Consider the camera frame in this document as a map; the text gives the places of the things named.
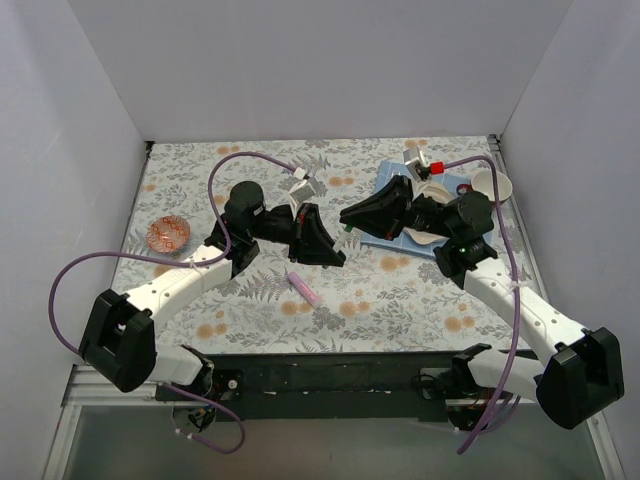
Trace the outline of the pink highlighter pen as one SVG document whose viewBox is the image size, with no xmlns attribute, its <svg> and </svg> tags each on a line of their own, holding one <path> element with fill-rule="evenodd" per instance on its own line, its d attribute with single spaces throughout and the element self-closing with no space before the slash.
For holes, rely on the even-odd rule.
<svg viewBox="0 0 640 480">
<path fill-rule="evenodd" d="M 295 272 L 289 272 L 287 279 L 291 285 L 301 294 L 301 296 L 313 307 L 318 308 L 322 300 Z"/>
</svg>

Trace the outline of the white green-tipped marker pen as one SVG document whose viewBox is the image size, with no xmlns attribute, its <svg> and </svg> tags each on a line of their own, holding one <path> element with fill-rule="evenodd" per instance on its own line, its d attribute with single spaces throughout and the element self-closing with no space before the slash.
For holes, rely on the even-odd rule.
<svg viewBox="0 0 640 480">
<path fill-rule="evenodd" d="M 345 244 L 346 240 L 349 237 L 350 232 L 346 229 L 344 229 L 341 234 L 339 235 L 339 237 L 336 239 L 334 245 L 333 245 L 333 250 L 335 252 L 340 252 L 343 245 Z"/>
</svg>

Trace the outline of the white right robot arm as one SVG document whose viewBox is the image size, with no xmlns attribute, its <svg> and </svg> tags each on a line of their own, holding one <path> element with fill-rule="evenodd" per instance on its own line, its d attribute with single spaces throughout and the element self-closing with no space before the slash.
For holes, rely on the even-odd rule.
<svg viewBox="0 0 640 480">
<path fill-rule="evenodd" d="M 340 221 L 391 240 L 406 228 L 446 238 L 434 250 L 442 275 L 484 302 L 536 354 L 539 365 L 516 359 L 504 388 L 536 401 L 557 425 L 572 429 L 624 395 L 620 343 L 608 329 L 590 330 L 561 314 L 510 276 L 484 240 L 493 209 L 469 191 L 448 203 L 413 192 L 397 175 L 380 191 L 340 213 Z"/>
</svg>

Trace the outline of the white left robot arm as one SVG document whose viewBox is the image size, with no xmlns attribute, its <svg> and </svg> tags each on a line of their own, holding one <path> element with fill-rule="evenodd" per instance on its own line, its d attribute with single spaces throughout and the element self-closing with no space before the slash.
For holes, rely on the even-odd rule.
<svg viewBox="0 0 640 480">
<path fill-rule="evenodd" d="M 147 381 L 168 381 L 193 400 L 213 386 L 211 362 L 192 347 L 159 345 L 156 332 L 180 310 L 242 273 L 266 240 L 288 248 L 293 263 L 341 267 L 346 257 L 335 245 L 311 202 L 315 180 L 297 182 L 289 201 L 265 206 L 255 182 L 236 184 L 210 236 L 186 260 L 124 294 L 101 293 L 80 342 L 81 358 L 124 393 Z"/>
</svg>

